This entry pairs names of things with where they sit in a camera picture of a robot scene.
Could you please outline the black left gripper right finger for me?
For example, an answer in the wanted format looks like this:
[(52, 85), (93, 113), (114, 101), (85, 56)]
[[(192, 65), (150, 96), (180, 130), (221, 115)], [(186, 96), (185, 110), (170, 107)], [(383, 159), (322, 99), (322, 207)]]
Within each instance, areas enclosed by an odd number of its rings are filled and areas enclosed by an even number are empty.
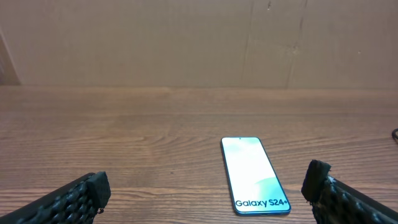
[(318, 224), (397, 224), (397, 212), (330, 176), (330, 169), (312, 160), (301, 189)]

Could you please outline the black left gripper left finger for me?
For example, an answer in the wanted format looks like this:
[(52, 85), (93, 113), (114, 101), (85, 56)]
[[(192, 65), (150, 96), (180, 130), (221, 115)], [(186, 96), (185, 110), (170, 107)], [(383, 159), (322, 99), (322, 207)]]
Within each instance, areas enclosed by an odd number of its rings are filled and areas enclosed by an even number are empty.
[(104, 171), (87, 173), (53, 192), (1, 217), (1, 223), (93, 223), (111, 196)]

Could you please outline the blue Galaxy smartphone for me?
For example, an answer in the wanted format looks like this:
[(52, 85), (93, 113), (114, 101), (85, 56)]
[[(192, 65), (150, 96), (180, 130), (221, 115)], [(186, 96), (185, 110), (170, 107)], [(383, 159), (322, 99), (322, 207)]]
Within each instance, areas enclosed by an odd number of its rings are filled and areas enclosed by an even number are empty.
[(291, 204), (257, 137), (221, 139), (224, 166), (237, 215), (287, 215)]

